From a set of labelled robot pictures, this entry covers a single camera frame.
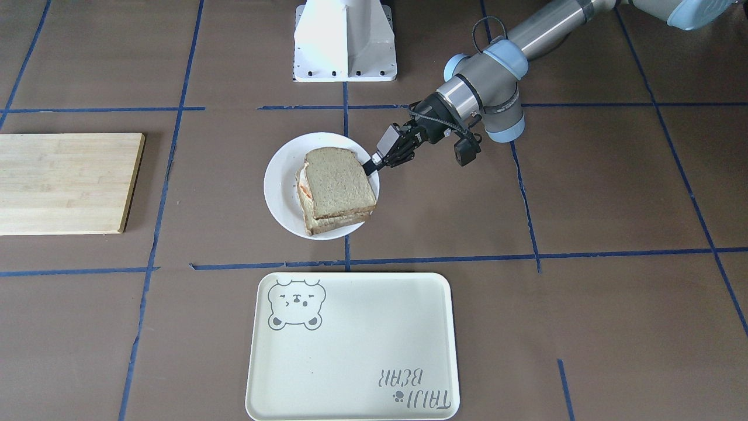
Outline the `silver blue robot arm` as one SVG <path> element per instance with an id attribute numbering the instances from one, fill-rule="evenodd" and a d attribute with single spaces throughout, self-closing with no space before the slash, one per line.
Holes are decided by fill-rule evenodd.
<path id="1" fill-rule="evenodd" d="M 362 168 L 366 175 L 414 159 L 425 142 L 435 144 L 453 133 L 457 163 L 465 166 L 481 151 L 481 137 L 471 127 L 482 123 L 489 139 L 512 142 L 525 129 L 519 82 L 531 61 L 563 43 L 566 36 L 593 17 L 614 10 L 620 1 L 551 1 L 510 31 L 495 37 L 475 54 L 453 56 L 444 68 L 444 83 L 427 98 L 408 107 L 409 120 L 393 123 L 376 152 Z"/>

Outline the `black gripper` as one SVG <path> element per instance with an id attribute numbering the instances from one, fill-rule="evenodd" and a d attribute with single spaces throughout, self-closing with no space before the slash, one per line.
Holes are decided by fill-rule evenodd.
<path id="1" fill-rule="evenodd" d="M 445 137 L 445 131 L 456 128 L 451 107 L 441 94 L 430 94 L 408 108 L 409 120 L 399 126 L 392 123 L 376 146 L 376 152 L 362 168 L 371 176 L 382 168 L 402 165 L 415 156 L 415 149 L 424 142 L 435 144 Z"/>

